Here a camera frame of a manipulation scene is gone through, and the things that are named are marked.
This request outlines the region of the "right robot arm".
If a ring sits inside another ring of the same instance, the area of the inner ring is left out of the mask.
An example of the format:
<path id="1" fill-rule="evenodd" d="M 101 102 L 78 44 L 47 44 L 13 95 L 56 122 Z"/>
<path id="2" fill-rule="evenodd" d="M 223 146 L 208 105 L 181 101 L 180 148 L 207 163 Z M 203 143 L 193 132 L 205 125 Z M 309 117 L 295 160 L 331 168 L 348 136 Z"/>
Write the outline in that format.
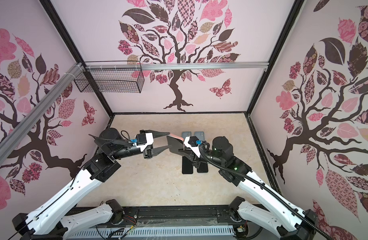
<path id="1" fill-rule="evenodd" d="M 211 144 L 196 136 L 168 136 L 167 140 L 171 153 L 187 158 L 195 168 L 201 164 L 216 167 L 227 182 L 262 205 L 260 208 L 236 197 L 229 205 L 233 221 L 255 223 L 280 240 L 311 240 L 316 235 L 316 213 L 297 207 L 267 185 L 248 164 L 235 156 L 234 147 L 226 137 L 216 137 Z"/>

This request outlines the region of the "light blue phone case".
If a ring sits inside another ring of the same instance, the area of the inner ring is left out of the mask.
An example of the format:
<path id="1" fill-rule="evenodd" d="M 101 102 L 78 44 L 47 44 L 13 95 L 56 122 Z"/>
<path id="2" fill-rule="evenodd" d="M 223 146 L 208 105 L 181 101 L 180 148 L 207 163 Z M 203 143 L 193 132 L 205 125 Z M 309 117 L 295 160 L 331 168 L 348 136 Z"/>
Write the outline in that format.
<path id="1" fill-rule="evenodd" d="M 200 141 L 205 140 L 205 133 L 204 132 L 194 132 L 194 136 L 197 137 Z"/>

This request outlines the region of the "black smartphone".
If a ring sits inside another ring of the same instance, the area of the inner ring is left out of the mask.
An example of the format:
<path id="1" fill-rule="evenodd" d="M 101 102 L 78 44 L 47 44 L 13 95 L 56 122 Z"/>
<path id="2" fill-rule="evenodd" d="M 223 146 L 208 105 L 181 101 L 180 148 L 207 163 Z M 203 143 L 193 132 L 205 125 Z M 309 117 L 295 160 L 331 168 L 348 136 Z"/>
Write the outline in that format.
<path id="1" fill-rule="evenodd" d="M 208 164 L 200 163 L 197 168 L 197 173 L 207 173 L 209 171 Z"/>

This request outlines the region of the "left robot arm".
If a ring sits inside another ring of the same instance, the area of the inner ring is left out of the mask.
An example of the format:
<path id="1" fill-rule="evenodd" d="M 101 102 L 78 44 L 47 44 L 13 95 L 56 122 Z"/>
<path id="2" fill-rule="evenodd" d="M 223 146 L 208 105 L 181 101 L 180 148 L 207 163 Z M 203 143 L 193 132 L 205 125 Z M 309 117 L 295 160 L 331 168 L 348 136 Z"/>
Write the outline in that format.
<path id="1" fill-rule="evenodd" d="M 154 148 L 154 140 L 169 132 L 141 130 L 134 139 L 124 137 L 117 129 L 108 128 L 94 138 L 99 153 L 78 171 L 76 176 L 57 194 L 36 210 L 20 213 L 12 220 L 22 240 L 66 240 L 75 233 L 99 224 L 118 225 L 124 220 L 123 207 L 116 200 L 68 216 L 68 212 L 88 193 L 105 183 L 120 167 L 119 160 L 142 154 L 151 159 L 168 149 Z"/>

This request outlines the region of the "white phone case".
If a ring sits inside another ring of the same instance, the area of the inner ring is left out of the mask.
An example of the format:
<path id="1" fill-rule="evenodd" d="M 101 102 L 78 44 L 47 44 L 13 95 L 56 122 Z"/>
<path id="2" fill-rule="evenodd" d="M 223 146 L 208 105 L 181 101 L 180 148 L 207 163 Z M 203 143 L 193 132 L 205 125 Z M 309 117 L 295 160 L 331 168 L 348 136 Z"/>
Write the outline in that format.
<path id="1" fill-rule="evenodd" d="M 191 136 L 192 136 L 192 132 L 190 131 L 182 132 L 182 135 L 181 135 L 183 139 L 185 139 L 186 137 L 191 137 Z"/>

